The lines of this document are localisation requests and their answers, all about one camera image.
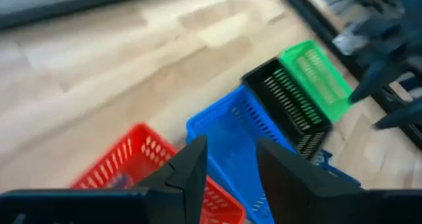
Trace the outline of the blue plastic slotted basket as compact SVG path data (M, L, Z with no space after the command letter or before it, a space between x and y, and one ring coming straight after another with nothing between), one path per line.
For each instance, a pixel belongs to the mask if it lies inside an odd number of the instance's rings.
M260 182L256 144L261 137L294 148L246 86L239 86L187 121L187 142L205 135L207 172L245 208L255 224L274 224Z

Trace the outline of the dark toiletry item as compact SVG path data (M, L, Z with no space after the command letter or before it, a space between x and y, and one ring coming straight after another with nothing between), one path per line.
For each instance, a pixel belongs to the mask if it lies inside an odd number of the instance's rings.
M113 177L107 184L108 188L130 188L133 185L133 179L127 173L119 173Z

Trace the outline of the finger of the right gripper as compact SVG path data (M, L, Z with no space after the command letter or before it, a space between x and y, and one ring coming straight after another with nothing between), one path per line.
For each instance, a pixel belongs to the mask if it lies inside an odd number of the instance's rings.
M412 124L422 125L422 98L417 98L398 110L387 114L375 123L375 127L383 130Z
M398 77L398 67L386 61L375 61L359 81L358 86L349 96L349 102L356 103L379 92L383 87L395 81Z

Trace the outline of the green plastic slotted basket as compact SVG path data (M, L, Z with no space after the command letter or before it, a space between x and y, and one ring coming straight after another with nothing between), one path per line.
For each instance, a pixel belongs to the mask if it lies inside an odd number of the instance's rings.
M284 49L280 61L333 123L348 111L352 89L317 42Z

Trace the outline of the blue plastic item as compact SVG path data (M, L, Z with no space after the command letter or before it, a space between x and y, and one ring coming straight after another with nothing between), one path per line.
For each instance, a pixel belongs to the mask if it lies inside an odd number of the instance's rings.
M339 177L345 181L352 182L353 184L356 184L357 186L361 186L361 183L358 180L349 176L343 171L337 169L336 167L331 166L330 164L331 157L332 157L332 154L330 152L327 152L326 150L319 150L315 154L315 157L313 159L313 164L336 177Z

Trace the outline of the red plastic slotted basket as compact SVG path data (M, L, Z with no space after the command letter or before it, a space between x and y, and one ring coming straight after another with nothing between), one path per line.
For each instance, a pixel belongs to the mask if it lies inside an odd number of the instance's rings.
M107 188L119 173L141 181L161 168L177 149L146 123L136 124L71 185ZM210 177L206 178L200 224L244 224L245 208Z

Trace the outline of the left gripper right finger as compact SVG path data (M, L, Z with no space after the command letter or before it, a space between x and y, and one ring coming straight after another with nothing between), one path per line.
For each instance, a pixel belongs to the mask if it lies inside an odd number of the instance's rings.
M358 224L363 189L356 184L266 138L258 140L256 158L275 224Z

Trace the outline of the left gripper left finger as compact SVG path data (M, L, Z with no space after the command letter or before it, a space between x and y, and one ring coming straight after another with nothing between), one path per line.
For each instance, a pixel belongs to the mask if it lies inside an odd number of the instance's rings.
M143 224L199 224L207 168L207 139L197 136L136 185L144 194Z

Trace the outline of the black plastic slotted basket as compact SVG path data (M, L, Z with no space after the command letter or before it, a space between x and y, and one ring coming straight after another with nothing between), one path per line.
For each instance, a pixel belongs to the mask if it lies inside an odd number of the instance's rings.
M312 160L332 123L277 58L242 77L268 116L305 159Z

